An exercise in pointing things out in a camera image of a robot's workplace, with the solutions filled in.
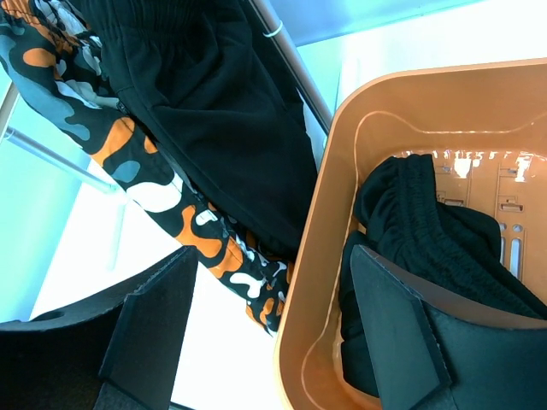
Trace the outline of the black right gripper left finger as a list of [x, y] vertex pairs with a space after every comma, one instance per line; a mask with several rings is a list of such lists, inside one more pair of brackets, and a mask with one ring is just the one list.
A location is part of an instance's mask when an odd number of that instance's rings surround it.
[[92, 296], [1, 325], [3, 409], [168, 409], [197, 276], [175, 250]]

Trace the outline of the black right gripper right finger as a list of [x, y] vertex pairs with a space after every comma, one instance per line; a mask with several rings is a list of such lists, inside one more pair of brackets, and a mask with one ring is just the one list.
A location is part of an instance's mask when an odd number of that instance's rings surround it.
[[544, 409], [546, 323], [459, 296], [364, 246], [351, 271], [384, 409]]

